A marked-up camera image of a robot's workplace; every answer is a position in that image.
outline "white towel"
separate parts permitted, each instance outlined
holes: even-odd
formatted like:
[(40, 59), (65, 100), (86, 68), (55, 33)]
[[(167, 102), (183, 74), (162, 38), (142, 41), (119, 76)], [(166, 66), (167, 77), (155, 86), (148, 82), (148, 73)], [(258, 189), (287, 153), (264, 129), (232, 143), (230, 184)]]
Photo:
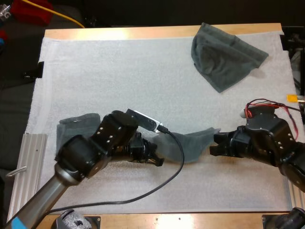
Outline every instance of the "white towel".
[[(41, 186), (54, 174), (56, 125), (61, 119), (86, 113), (99, 113), (102, 118), (113, 110), (131, 108), (181, 134), (211, 126), (233, 131), (245, 124), (239, 114), (252, 99), (263, 97), (286, 103), (286, 94), (294, 94), (295, 87), (279, 32), (238, 37), (269, 53), (269, 57), (259, 69), (221, 94), (193, 66), (193, 38), (129, 41), (45, 38), (41, 49), (41, 61), (45, 61), (43, 78), (36, 81), (26, 130), (48, 135)], [(276, 113), (291, 124), (284, 111), (278, 109)], [(304, 141), (301, 116), (295, 111), (291, 113), (300, 127), (299, 140)], [(178, 165), (171, 163), (163, 167), (110, 163), (93, 178), (68, 188), (55, 207), (133, 198), (158, 186), (177, 169)], [(149, 197), (131, 204), (79, 211), (97, 214), (290, 208), (287, 180), (278, 168), (205, 152), (198, 163), (186, 165), (177, 178)]]

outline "gray cloth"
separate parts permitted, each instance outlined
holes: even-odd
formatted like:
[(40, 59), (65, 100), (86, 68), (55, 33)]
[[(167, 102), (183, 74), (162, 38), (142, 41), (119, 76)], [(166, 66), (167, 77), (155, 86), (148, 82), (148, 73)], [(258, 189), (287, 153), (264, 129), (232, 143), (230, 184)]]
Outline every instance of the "gray cloth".
[(191, 56), (199, 73), (220, 93), (258, 68), (268, 54), (202, 23), (193, 39)]
[(100, 115), (96, 113), (60, 120), (57, 125), (56, 153), (63, 144), (75, 135), (83, 135), (84, 137), (93, 135), (100, 123)]
[[(173, 133), (182, 145), (185, 163), (198, 161), (201, 153), (214, 142), (214, 134), (219, 132), (219, 130), (220, 129), (209, 128), (186, 135)], [(173, 162), (181, 161), (179, 147), (171, 136), (159, 134), (154, 137), (152, 141), (157, 144), (157, 153), (159, 155)]]

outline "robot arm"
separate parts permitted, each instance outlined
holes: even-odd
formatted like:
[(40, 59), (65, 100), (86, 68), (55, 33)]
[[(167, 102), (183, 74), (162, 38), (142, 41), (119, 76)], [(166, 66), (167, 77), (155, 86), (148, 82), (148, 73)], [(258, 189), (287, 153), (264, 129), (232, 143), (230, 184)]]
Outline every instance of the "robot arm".
[(74, 136), (59, 150), (54, 176), (19, 210), (5, 229), (35, 228), (70, 186), (78, 185), (105, 168), (111, 160), (127, 160), (161, 166), (156, 145), (136, 132), (130, 115), (114, 111), (104, 117), (97, 131), (86, 139)]
[[(278, 167), (294, 185), (305, 192), (305, 143), (296, 142), (288, 123), (274, 114), (274, 108), (257, 107), (246, 125), (214, 135), (213, 156), (247, 157)], [(288, 214), (263, 216), (264, 229), (300, 229), (305, 211), (293, 208)]]

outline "black wire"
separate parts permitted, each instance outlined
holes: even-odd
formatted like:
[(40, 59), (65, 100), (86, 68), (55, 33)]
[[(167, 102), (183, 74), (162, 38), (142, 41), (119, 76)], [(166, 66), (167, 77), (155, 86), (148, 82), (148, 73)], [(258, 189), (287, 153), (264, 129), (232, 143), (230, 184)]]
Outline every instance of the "black wire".
[(172, 181), (180, 173), (180, 171), (182, 170), (183, 165), (184, 165), (184, 152), (183, 152), (183, 148), (182, 148), (182, 145), (181, 145), (180, 141), (176, 138), (175, 135), (172, 134), (172, 132), (168, 131), (167, 134), (169, 134), (175, 140), (177, 145), (179, 146), (179, 149), (181, 151), (181, 164), (180, 164), (180, 167), (177, 170), (177, 172), (175, 172), (175, 174), (172, 175), (164, 183), (160, 184), (158, 187), (154, 188), (153, 190), (151, 190), (151, 191), (149, 191), (149, 192), (147, 192), (143, 195), (140, 195), (138, 197), (132, 198), (132, 199), (120, 200), (120, 201), (96, 202), (96, 203), (89, 203), (89, 204), (77, 204), (77, 205), (71, 205), (71, 206), (67, 206), (67, 207), (63, 207), (63, 208), (55, 208), (55, 209), (52, 209), (52, 210), (46, 212), (44, 216), (46, 216), (50, 213), (56, 212), (56, 211), (64, 211), (64, 210), (68, 210), (68, 209), (71, 209), (71, 208), (83, 208), (83, 207), (91, 207), (91, 206), (98, 206), (98, 205), (129, 204), (129, 203), (135, 202), (139, 199), (142, 199), (146, 196), (149, 196), (150, 194), (154, 193), (155, 191), (158, 191), (163, 186), (167, 185), (170, 181)]

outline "table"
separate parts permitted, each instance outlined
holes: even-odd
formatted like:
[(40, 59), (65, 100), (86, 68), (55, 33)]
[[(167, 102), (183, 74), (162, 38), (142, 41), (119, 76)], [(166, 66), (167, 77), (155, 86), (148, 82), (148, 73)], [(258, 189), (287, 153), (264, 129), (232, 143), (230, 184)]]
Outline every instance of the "table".
[[(230, 34), (281, 31), (280, 23), (214, 25)], [(46, 30), (45, 37), (64, 40), (128, 40), (145, 38), (190, 37), (200, 26), (94, 28)], [(261, 229), (263, 213), (183, 213), (183, 214), (104, 214), (103, 229)], [(56, 215), (47, 216), (39, 229), (51, 228)]]

